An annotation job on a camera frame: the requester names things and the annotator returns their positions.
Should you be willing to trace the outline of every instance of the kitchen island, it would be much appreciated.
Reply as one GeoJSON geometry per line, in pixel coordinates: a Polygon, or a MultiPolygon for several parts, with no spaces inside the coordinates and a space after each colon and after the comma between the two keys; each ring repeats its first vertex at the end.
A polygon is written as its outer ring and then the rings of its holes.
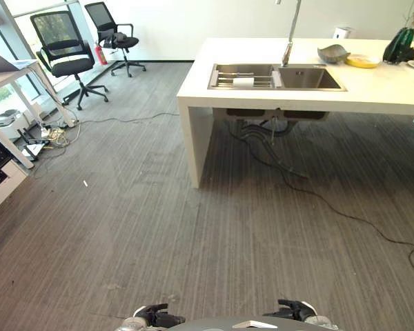
{"type": "MultiPolygon", "coordinates": [[[[389,41],[361,39],[295,39],[290,63],[323,63],[318,48],[339,43],[352,54],[382,58],[389,41]]],[[[346,92],[297,90],[210,90],[215,63],[281,63],[287,39],[212,38],[201,47],[178,95],[192,185],[199,187],[213,127],[213,108],[414,115],[414,69],[380,63],[361,69],[328,65],[346,92]]]]}

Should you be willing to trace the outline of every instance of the yellow plate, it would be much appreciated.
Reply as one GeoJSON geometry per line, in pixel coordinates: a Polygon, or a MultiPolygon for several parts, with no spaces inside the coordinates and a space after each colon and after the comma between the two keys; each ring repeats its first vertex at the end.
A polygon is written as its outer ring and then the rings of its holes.
{"type": "Polygon", "coordinates": [[[345,63],[358,68],[375,68],[379,65],[380,59],[361,54],[351,54],[346,58],[345,63]]]}

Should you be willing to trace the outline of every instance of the table leg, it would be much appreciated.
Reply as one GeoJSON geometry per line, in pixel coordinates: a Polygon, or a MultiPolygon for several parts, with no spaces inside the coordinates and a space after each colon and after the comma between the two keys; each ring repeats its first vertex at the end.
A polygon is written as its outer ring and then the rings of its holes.
{"type": "Polygon", "coordinates": [[[7,136],[0,131],[0,142],[23,164],[27,169],[34,167],[34,164],[28,160],[20,150],[7,138],[7,136]]]}
{"type": "Polygon", "coordinates": [[[68,124],[69,128],[73,128],[75,126],[74,121],[72,120],[72,117],[70,117],[68,111],[63,107],[63,105],[60,102],[60,99],[57,96],[57,93],[55,92],[52,85],[50,85],[49,80],[46,78],[43,70],[41,69],[39,63],[34,63],[31,66],[32,69],[35,70],[35,73],[37,74],[38,79],[40,82],[44,85],[44,87],[49,91],[50,95],[54,96],[57,100],[55,100],[55,104],[57,106],[58,111],[63,116],[64,121],[68,124]]]}
{"type": "Polygon", "coordinates": [[[14,91],[18,94],[20,99],[23,101],[23,103],[25,104],[27,109],[30,111],[30,113],[33,115],[33,117],[35,118],[35,121],[37,121],[37,123],[41,123],[42,119],[40,117],[40,114],[38,114],[37,111],[34,109],[34,107],[32,107],[31,102],[29,102],[25,94],[21,91],[19,84],[16,81],[13,81],[11,83],[11,86],[14,89],[14,91]]]}
{"type": "Polygon", "coordinates": [[[189,107],[178,102],[186,146],[188,171],[194,188],[199,188],[213,128],[212,108],[189,107]]]}

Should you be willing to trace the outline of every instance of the white wall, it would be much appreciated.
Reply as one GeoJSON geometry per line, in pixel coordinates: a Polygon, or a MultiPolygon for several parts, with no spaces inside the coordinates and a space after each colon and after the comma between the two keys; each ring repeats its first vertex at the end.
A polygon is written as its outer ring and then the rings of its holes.
{"type": "MultiPolygon", "coordinates": [[[[412,2],[303,0],[295,36],[331,38],[336,26],[350,26],[356,38],[391,39],[412,2]]],[[[188,60],[207,37],[287,37],[296,1],[276,6],[274,0],[106,0],[106,5],[117,23],[135,26],[140,43],[131,59],[188,60]]],[[[96,38],[91,20],[89,26],[96,38]]],[[[105,54],[121,58],[120,52],[105,54]]]]}

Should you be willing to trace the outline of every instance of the green vase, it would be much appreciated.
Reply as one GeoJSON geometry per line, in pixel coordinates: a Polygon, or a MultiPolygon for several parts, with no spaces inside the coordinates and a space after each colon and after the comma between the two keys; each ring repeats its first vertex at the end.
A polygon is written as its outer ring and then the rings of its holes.
{"type": "Polygon", "coordinates": [[[411,51],[413,39],[414,29],[400,29],[391,43],[386,47],[383,60],[392,64],[399,64],[405,61],[411,51]]]}

